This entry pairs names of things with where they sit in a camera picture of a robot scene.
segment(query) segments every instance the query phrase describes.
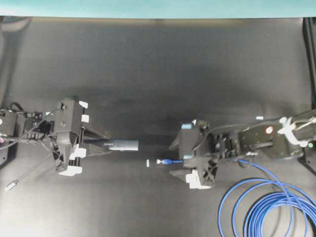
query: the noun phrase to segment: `teal wall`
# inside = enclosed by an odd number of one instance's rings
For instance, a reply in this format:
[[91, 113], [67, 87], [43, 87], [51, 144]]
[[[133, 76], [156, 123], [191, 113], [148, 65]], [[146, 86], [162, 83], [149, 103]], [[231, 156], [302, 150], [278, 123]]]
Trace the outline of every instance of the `teal wall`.
[[316, 16], [316, 0], [0, 0], [0, 15], [97, 18]]

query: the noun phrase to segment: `cable plug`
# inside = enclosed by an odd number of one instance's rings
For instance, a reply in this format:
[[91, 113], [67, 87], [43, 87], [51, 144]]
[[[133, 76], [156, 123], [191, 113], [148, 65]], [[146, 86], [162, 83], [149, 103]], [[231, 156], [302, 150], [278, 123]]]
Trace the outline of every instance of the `cable plug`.
[[182, 163], [180, 159], [157, 159], [157, 164], [174, 164], [174, 163]]
[[18, 180], [13, 180], [11, 183], [9, 183], [6, 187], [5, 187], [5, 191], [8, 192], [9, 190], [13, 189], [17, 184], [18, 184]]

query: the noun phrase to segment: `screw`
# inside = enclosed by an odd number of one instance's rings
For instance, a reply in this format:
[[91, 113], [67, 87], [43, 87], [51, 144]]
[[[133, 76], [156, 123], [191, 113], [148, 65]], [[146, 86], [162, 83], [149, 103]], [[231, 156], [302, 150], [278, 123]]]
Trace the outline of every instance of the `screw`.
[[217, 150], [221, 149], [221, 144], [216, 143], [216, 145], [215, 145], [215, 149], [217, 149]]

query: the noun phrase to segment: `coiled cable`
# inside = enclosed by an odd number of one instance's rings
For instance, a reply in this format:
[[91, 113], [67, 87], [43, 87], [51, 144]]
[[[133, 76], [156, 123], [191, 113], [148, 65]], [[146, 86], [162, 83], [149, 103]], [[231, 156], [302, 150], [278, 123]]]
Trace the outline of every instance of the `coiled cable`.
[[[267, 173], [270, 177], [272, 177], [275, 181], [269, 180], [269, 179], [263, 179], [263, 178], [251, 178], [247, 180], [243, 180], [232, 186], [226, 194], [223, 196], [221, 203], [219, 205], [218, 209], [218, 228], [220, 231], [220, 234], [222, 237], [224, 237], [224, 232], [222, 230], [222, 224], [221, 224], [221, 213], [222, 213], [222, 207], [229, 196], [229, 194], [235, 190], [237, 187], [249, 183], [249, 182], [259, 182], [258, 184], [252, 186], [248, 190], [246, 190], [236, 201], [234, 208], [233, 208], [233, 213], [232, 213], [232, 226], [233, 226], [233, 232], [234, 235], [237, 237], [237, 228], [236, 228], [236, 210], [243, 200], [243, 198], [250, 193], [252, 190], [263, 186], [263, 185], [275, 185], [278, 186], [283, 192], [273, 192], [270, 193], [266, 196], [261, 197], [259, 200], [257, 200], [254, 205], [251, 207], [251, 209], [248, 211], [248, 214], [245, 218], [244, 226], [243, 226], [243, 236], [244, 237], [262, 237], [263, 236], [263, 225], [264, 225], [264, 220], [267, 216], [267, 214], [280, 206], [289, 206], [290, 207], [290, 223], [289, 227], [287, 229], [287, 232], [285, 236], [287, 237], [292, 229], [293, 225], [293, 207], [298, 208], [299, 210], [302, 211], [305, 219], [305, 234], [304, 236], [306, 237], [308, 234], [308, 219], [307, 217], [310, 218], [312, 224], [316, 226], [316, 203], [302, 190], [299, 188], [287, 184], [287, 183], [282, 183], [280, 182], [275, 175], [273, 175], [270, 171], [265, 169], [262, 166], [259, 166], [257, 164], [250, 163], [246, 160], [240, 159], [238, 162], [245, 163], [245, 164], [250, 164], [265, 173]], [[299, 192], [301, 196], [295, 195], [292, 192], [290, 192], [287, 188], [291, 188]]]

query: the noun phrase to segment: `black table surface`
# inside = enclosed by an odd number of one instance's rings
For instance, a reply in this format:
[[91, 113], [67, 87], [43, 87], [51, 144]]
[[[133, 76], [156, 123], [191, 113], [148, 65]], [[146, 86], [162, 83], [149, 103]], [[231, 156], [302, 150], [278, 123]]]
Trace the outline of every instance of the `black table surface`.
[[[50, 111], [63, 97], [78, 95], [89, 103], [94, 122], [113, 138], [139, 140], [140, 151], [85, 158], [83, 173], [74, 177], [57, 175], [49, 159], [5, 193], [6, 184], [46, 154], [40, 145], [18, 145], [16, 157], [0, 169], [0, 235], [219, 236], [225, 191], [238, 180], [265, 175], [229, 163], [220, 166], [213, 189], [190, 190], [169, 175], [180, 165], [155, 161], [174, 158], [167, 148], [183, 121], [206, 119], [217, 126], [309, 110], [302, 23], [33, 18], [19, 32], [4, 30], [3, 106], [17, 101], [25, 110]], [[297, 160], [256, 162], [316, 198], [315, 176]], [[272, 191], [265, 187], [246, 197], [237, 212], [240, 235], [251, 204]], [[223, 210], [227, 236], [240, 193]], [[274, 210], [265, 236], [284, 235], [288, 221], [288, 208]], [[295, 212], [293, 236], [303, 232], [303, 216]]]

